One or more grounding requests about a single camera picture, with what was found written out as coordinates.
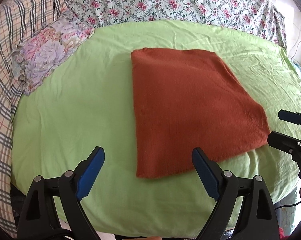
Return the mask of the orange knit sweater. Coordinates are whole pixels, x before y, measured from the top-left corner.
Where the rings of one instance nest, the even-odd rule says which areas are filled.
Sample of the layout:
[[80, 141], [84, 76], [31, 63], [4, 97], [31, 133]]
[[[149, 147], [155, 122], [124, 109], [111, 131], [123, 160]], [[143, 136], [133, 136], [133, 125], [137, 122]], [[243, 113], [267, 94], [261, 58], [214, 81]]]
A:
[[263, 107], [216, 53], [143, 48], [131, 61], [139, 178], [191, 171], [196, 147], [220, 162], [266, 144]]

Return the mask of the light green bed sheet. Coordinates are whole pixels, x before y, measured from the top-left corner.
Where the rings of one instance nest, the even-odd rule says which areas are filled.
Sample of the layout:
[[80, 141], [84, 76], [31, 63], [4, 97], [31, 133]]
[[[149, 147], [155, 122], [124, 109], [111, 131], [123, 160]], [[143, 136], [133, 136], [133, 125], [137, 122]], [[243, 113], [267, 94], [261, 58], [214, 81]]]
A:
[[[27, 193], [37, 175], [60, 176], [100, 146], [105, 163], [82, 206], [100, 232], [128, 237], [192, 238], [214, 207], [195, 171], [137, 176], [131, 53], [143, 48], [216, 53], [259, 103], [270, 132], [301, 140], [301, 127], [278, 118], [301, 111], [301, 79], [278, 45], [227, 28], [161, 20], [97, 29], [29, 96], [13, 120], [12, 179]], [[264, 178], [278, 202], [298, 183], [291, 156], [264, 146], [218, 162], [236, 176]]]

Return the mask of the white floral rose bedspread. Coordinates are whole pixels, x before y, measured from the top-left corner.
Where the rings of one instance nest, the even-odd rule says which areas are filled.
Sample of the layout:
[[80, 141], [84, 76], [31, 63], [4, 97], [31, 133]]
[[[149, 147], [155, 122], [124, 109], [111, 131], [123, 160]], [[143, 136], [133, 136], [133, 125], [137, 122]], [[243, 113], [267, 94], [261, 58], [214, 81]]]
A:
[[269, 0], [69, 0], [69, 7], [93, 28], [180, 20], [236, 29], [287, 46], [284, 17]]

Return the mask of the pastel floral pillow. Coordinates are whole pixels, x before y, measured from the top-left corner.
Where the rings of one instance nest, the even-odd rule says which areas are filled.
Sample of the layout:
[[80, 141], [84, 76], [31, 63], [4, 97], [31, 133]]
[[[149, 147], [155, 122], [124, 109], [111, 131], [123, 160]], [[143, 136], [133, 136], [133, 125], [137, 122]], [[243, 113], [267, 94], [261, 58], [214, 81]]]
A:
[[12, 73], [22, 92], [34, 92], [93, 33], [93, 27], [81, 23], [67, 10], [34, 37], [18, 44], [12, 51]]

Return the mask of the plaid checked blanket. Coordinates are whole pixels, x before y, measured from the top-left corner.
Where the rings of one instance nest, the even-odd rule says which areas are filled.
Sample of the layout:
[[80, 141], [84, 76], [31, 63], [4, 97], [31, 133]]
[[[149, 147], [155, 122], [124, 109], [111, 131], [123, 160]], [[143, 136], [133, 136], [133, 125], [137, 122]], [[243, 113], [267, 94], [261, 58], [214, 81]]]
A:
[[10, 237], [17, 230], [11, 204], [13, 117], [22, 85], [13, 77], [12, 51], [65, 11], [69, 0], [6, 0], [0, 2], [0, 229]]

